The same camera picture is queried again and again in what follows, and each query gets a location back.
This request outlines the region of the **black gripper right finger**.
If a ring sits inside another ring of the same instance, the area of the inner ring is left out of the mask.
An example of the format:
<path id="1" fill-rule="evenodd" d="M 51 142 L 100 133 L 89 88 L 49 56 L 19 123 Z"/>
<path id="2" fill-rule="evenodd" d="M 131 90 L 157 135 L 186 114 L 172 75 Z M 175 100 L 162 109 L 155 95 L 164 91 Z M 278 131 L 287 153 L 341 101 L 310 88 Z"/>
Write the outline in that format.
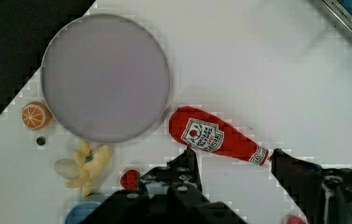
<path id="1" fill-rule="evenodd" d="M 351 168 L 324 168 L 277 148 L 271 172 L 308 224 L 352 224 Z"/>

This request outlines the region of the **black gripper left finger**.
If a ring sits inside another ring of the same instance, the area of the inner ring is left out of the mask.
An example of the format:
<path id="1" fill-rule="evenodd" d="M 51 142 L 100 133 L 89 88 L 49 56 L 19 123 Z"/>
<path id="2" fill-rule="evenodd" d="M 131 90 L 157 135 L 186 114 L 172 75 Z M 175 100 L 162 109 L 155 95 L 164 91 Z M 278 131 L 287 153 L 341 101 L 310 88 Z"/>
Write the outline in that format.
<path id="1" fill-rule="evenodd" d="M 136 185 L 113 193 L 80 224 L 246 224 L 228 205 L 203 195 L 197 156 L 189 147 Z"/>

